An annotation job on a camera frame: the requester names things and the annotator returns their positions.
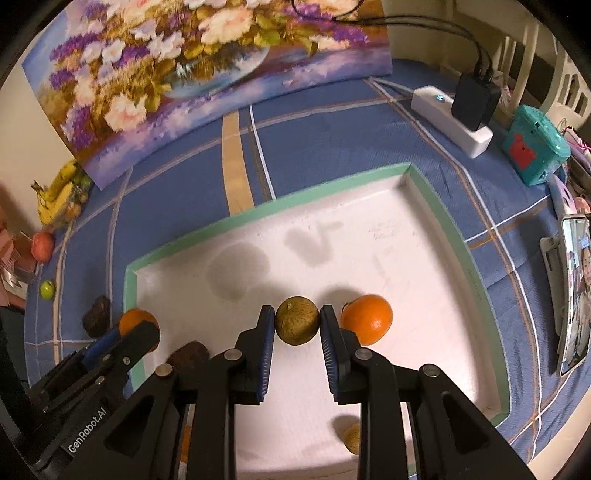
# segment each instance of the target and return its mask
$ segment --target power adapter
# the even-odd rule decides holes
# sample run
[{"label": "power adapter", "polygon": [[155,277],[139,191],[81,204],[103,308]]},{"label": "power adapter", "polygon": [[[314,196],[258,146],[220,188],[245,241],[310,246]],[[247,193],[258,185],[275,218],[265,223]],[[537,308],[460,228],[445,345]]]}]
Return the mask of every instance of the power adapter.
[{"label": "power adapter", "polygon": [[453,99],[452,115],[473,132],[488,125],[501,98],[501,89],[472,73],[462,73]]}]

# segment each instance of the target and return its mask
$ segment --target floral painting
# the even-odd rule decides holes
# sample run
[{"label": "floral painting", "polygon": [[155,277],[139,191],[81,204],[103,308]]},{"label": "floral painting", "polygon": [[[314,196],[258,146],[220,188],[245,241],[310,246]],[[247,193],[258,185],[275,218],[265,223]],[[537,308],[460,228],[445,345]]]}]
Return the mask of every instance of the floral painting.
[{"label": "floral painting", "polygon": [[[389,73],[380,27],[331,22],[356,0],[74,0],[23,62],[95,183],[191,130],[283,93]],[[382,14],[367,0],[350,17]]]}]

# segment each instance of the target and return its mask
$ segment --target red apple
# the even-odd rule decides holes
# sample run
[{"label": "red apple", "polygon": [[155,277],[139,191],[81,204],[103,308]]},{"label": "red apple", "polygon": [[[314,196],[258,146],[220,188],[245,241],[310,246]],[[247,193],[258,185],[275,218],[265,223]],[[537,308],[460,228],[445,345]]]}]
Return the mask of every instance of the red apple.
[{"label": "red apple", "polygon": [[31,243],[31,255],[39,263],[48,263],[53,254],[53,247],[56,241],[49,232],[38,232],[33,235]]}]

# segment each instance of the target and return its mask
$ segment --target green apple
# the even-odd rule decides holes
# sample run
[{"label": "green apple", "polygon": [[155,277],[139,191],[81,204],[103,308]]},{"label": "green apple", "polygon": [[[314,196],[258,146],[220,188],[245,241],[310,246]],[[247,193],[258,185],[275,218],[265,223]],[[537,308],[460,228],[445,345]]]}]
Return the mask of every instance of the green apple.
[{"label": "green apple", "polygon": [[39,286],[39,293],[43,300],[51,300],[56,294],[56,284],[53,283],[53,280],[45,280]]}]

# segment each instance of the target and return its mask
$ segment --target orange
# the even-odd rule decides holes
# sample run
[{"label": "orange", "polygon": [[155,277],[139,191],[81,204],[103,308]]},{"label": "orange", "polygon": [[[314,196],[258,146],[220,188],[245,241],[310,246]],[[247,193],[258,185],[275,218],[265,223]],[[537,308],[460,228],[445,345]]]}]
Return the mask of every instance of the orange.
[{"label": "orange", "polygon": [[153,324],[158,326],[158,322],[154,315],[150,312],[146,312],[145,310],[141,309],[131,309],[125,312],[121,318],[119,319],[119,334],[121,336],[127,335],[131,330],[133,330],[136,326],[138,326],[141,322],[152,322]]},{"label": "orange", "polygon": [[357,334],[359,343],[371,345],[384,335],[392,325],[392,308],[379,295],[363,295],[346,304],[340,316],[340,326]]}]

